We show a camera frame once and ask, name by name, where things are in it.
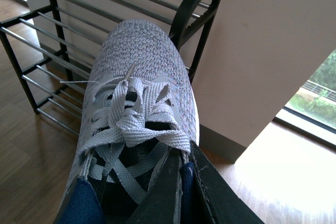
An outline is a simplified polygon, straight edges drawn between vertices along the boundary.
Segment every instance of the white wall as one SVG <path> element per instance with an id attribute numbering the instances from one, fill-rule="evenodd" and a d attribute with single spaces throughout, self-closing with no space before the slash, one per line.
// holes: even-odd
<path id="1" fill-rule="evenodd" d="M 336 47 L 335 14 L 336 0 L 222 0 L 193 83 L 201 124 L 248 146 Z"/>

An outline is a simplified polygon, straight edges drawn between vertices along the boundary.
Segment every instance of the railing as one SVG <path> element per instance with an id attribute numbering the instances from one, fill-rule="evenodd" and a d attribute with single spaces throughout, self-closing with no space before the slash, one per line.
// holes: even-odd
<path id="1" fill-rule="evenodd" d="M 310 80 L 306 81 L 302 87 L 310 92 L 313 92 L 318 95 L 322 95 L 324 98 L 327 98 L 333 102 L 336 102 L 336 91 L 328 89 L 318 83 L 312 82 Z"/>

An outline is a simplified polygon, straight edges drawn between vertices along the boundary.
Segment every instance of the wooden floor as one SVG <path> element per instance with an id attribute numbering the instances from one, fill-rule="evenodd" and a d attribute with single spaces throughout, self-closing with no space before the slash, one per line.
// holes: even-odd
<path id="1" fill-rule="evenodd" d="M 12 0 L 0 3 L 0 20 L 28 11 Z M 13 29 L 36 41 L 31 29 Z M 32 55 L 29 48 L 13 43 L 22 56 Z M 21 62 L 29 63 L 24 58 Z M 33 113 L 2 46 L 0 77 L 0 223 L 52 223 L 77 137 Z M 63 120 L 79 128 L 78 121 Z M 204 152 L 265 223 L 336 223 L 335 152 L 275 123 L 265 128 L 235 165 Z"/>

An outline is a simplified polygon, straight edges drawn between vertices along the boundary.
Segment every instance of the wall baseboard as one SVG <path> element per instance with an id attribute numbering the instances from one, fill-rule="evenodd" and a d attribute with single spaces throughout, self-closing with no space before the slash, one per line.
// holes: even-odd
<path id="1" fill-rule="evenodd" d="M 235 163 L 246 147 L 228 139 L 209 128 L 200 125 L 199 127 L 200 147 L 215 153 L 216 155 Z"/>

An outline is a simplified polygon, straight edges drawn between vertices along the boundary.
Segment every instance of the black shoe rack frame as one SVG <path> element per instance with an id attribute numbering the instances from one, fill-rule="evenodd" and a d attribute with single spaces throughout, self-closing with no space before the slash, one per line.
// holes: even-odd
<path id="1" fill-rule="evenodd" d="M 88 4 L 85 1 L 82 0 L 65 0 L 67 2 L 70 2 L 72 4 L 75 4 L 79 7 L 82 7 L 86 10 L 89 10 L 95 14 L 98 14 L 112 22 L 120 23 L 124 19 L 121 17 L 118 17 L 112 13 L 108 13 L 104 11 L 103 9 L 99 9 L 93 5 Z M 182 0 L 181 4 L 179 6 L 171 4 L 170 2 L 166 0 L 147 0 L 151 1 L 155 4 L 161 5 L 164 8 L 168 8 L 170 10 L 174 10 L 175 16 L 173 20 L 170 20 L 169 18 L 166 18 L 158 13 L 155 13 L 153 11 L 147 10 L 142 8 L 140 5 L 137 5 L 135 3 L 129 3 L 125 0 L 110 0 L 117 4 L 120 4 L 124 7 L 127 7 L 133 11 L 139 12 L 141 14 L 145 14 L 151 18 L 157 19 L 163 23 L 170 25 L 170 32 L 169 37 L 176 46 L 178 50 L 181 49 L 181 47 L 200 29 L 202 29 L 198 45 L 195 51 L 194 58 L 192 60 L 192 64 L 190 67 L 186 67 L 188 70 L 190 82 L 193 81 L 193 78 L 195 76 L 197 66 L 199 63 L 199 60 L 201 58 L 203 49 L 205 47 L 208 34 L 210 32 L 213 20 L 215 18 L 218 5 L 220 3 L 220 0 L 211 0 L 210 4 L 206 4 L 202 2 L 202 0 Z M 204 12 L 201 15 L 198 15 L 195 13 L 196 8 L 201 8 L 204 10 Z M 82 68 L 81 62 L 74 62 L 73 57 L 71 56 L 71 53 L 69 52 L 68 48 L 72 48 L 76 51 L 80 51 L 82 55 L 86 55 L 88 57 L 94 58 L 94 56 L 90 55 L 88 52 L 84 52 L 80 50 L 78 47 L 73 45 L 71 42 L 66 40 L 66 36 L 64 33 L 64 29 L 67 29 L 68 31 L 71 31 L 72 33 L 76 33 L 77 35 L 83 36 L 86 39 L 90 39 L 92 41 L 97 41 L 92 36 L 85 34 L 76 27 L 72 27 L 69 24 L 65 24 L 61 20 L 62 15 L 68 15 L 71 18 L 75 18 L 77 20 L 80 20 L 81 22 L 86 23 L 87 25 L 90 25 L 94 28 L 97 28 L 105 33 L 108 33 L 109 31 L 105 28 L 95 24 L 92 20 L 84 19 L 83 17 L 80 17 L 80 15 L 76 13 L 70 13 L 67 10 L 64 10 L 58 6 L 57 0 L 49 0 L 49 5 L 44 6 L 42 8 L 33 10 L 29 13 L 25 13 L 23 15 L 20 15 L 18 17 L 13 17 L 9 20 L 0 22 L 0 39 L 3 43 L 3 46 L 8 54 L 8 57 L 15 69 L 15 72 L 21 82 L 21 85 L 28 97 L 28 100 L 31 104 L 31 107 L 33 108 L 34 112 L 36 114 L 43 114 L 47 116 L 48 118 L 52 119 L 54 122 L 60 124 L 61 126 L 67 128 L 68 130 L 74 132 L 75 134 L 78 134 L 75 130 L 71 129 L 71 127 L 67 126 L 66 124 L 60 122 L 58 119 L 54 118 L 50 114 L 46 113 L 41 109 L 43 105 L 46 103 L 52 103 L 53 105 L 58 106 L 62 110 L 70 113 L 74 117 L 80 119 L 81 117 L 81 108 L 71 103 L 71 100 L 75 100 L 74 97 L 70 97 L 68 93 L 65 92 L 66 89 L 72 88 L 75 91 L 84 94 L 85 90 L 76 85 L 75 83 L 65 83 L 60 88 L 56 90 L 49 90 L 45 87 L 43 87 L 41 84 L 39 84 L 37 81 L 32 80 L 27 75 L 33 71 L 43 71 L 45 74 L 49 75 L 51 78 L 56 79 L 57 81 L 72 81 L 74 74 L 78 75 L 81 79 L 88 80 L 90 75 L 90 69 L 88 68 Z M 56 33 L 57 35 L 54 35 L 50 33 L 49 31 L 46 31 L 38 26 L 35 26 L 28 22 L 29 19 L 36 18 L 36 17 L 43 17 L 45 19 L 48 19 L 49 21 L 53 22 L 55 24 Z M 44 34 L 45 36 L 57 41 L 59 43 L 60 49 L 57 51 L 54 50 L 48 50 L 45 47 L 36 45 L 35 43 L 17 35 L 13 31 L 9 30 L 10 27 L 17 25 L 17 24 L 24 24 L 26 26 L 29 26 L 30 28 Z M 34 48 L 38 52 L 41 52 L 44 56 L 44 58 L 38 62 L 35 62 L 30 67 L 22 69 L 19 61 L 17 59 L 17 56 L 14 53 L 14 50 L 9 42 L 8 36 L 14 37 L 15 39 L 21 41 L 22 43 Z M 45 65 L 48 62 L 53 61 L 56 65 L 58 65 L 65 73 L 66 73 L 66 79 L 64 80 L 60 76 L 57 76 L 56 74 L 46 70 L 42 66 Z M 36 101 L 33 93 L 31 91 L 30 85 L 34 85 L 44 92 L 48 94 L 48 97 L 45 99 L 42 99 L 41 101 Z M 64 99 L 62 95 L 66 95 L 67 97 L 70 97 L 69 99 Z"/>

